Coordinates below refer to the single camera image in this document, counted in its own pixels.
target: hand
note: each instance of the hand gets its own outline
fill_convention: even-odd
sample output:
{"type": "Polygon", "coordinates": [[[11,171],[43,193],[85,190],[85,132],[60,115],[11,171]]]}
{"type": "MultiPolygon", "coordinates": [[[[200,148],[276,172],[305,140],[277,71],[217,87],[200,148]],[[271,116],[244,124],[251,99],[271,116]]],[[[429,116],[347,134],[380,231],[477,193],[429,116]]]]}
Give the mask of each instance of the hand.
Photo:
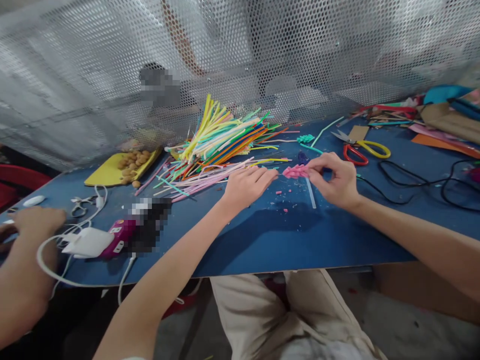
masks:
{"type": "Polygon", "coordinates": [[[4,244],[3,242],[7,240],[10,235],[16,234],[17,228],[14,224],[2,224],[0,225],[0,253],[4,253],[12,247],[13,241],[7,242],[4,244]]]}
{"type": "Polygon", "coordinates": [[[33,206],[13,214],[12,218],[20,234],[34,232],[53,235],[65,223],[67,214],[60,209],[33,206]]]}
{"type": "Polygon", "coordinates": [[[325,152],[307,165],[308,177],[323,197],[331,204],[348,210],[357,206],[362,197],[357,191],[357,171],[350,161],[343,161],[334,152],[325,152]],[[330,181],[325,181],[322,169],[332,170],[330,181]]]}
{"type": "Polygon", "coordinates": [[[278,177],[277,170],[268,170],[266,167],[252,166],[237,170],[228,178],[225,194],[219,202],[236,215],[262,196],[278,177]]]}

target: perforated metal sheet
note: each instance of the perforated metal sheet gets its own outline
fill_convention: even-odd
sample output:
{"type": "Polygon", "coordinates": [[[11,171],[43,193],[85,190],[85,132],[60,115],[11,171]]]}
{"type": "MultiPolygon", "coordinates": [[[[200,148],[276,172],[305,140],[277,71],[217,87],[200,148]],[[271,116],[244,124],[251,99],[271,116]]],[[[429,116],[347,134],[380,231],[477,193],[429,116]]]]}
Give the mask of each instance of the perforated metal sheet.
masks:
{"type": "Polygon", "coordinates": [[[194,130],[207,93],[301,123],[458,79],[475,0],[4,0],[0,143],[59,170],[194,130]]]}

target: forearm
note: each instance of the forearm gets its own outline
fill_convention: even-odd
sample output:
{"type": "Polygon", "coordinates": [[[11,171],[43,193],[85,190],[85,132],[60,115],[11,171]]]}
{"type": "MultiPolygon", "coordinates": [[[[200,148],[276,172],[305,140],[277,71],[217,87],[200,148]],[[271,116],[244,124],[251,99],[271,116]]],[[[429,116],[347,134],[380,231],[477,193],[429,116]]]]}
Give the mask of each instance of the forearm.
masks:
{"type": "Polygon", "coordinates": [[[218,202],[157,261],[115,313],[95,359],[153,357],[163,314],[185,287],[212,242],[235,215],[218,202]],[[132,331],[125,335],[125,329],[132,331]]]}
{"type": "MultiPolygon", "coordinates": [[[[53,233],[31,231],[15,240],[0,268],[0,349],[18,340],[43,316],[52,294],[54,279],[37,264],[39,245],[53,233]]],[[[57,247],[44,249],[45,263],[55,271],[57,247]]]]}
{"type": "Polygon", "coordinates": [[[480,241],[365,197],[349,211],[480,302],[480,241]]]}

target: person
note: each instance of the person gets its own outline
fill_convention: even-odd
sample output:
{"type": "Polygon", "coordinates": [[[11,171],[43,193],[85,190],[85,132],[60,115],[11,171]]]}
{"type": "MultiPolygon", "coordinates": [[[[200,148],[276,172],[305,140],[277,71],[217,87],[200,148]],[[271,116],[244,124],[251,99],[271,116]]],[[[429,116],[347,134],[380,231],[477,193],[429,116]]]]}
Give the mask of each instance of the person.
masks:
{"type": "MultiPolygon", "coordinates": [[[[330,203],[361,218],[410,251],[461,292],[480,302],[480,242],[375,203],[357,191],[356,170],[335,153],[307,165],[330,203]],[[324,168],[332,170],[325,181],[324,168]]],[[[95,360],[152,359],[164,312],[215,238],[278,177],[250,167],[228,179],[213,208],[142,277],[123,301],[95,360]]],[[[291,311],[254,275],[210,278],[232,359],[382,359],[324,269],[284,273],[291,311]]]]}
{"type": "MultiPolygon", "coordinates": [[[[64,224],[63,210],[34,206],[14,214],[14,223],[0,225],[0,252],[9,250],[0,267],[0,350],[32,330],[45,314],[55,280],[37,264],[37,249],[64,224]],[[15,241],[3,243],[18,233],[15,241]]],[[[47,266],[57,268],[57,245],[44,250],[47,266]]]]}

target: white charger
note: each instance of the white charger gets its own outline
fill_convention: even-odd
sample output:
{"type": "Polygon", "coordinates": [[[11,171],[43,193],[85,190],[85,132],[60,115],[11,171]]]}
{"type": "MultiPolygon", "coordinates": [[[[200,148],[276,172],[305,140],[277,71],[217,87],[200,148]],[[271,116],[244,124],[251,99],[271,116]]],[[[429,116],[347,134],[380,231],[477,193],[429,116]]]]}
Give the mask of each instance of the white charger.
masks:
{"type": "Polygon", "coordinates": [[[72,254],[76,259],[97,258],[114,240],[115,235],[94,227],[86,227],[78,234],[66,234],[63,240],[68,245],[62,253],[72,254]]]}

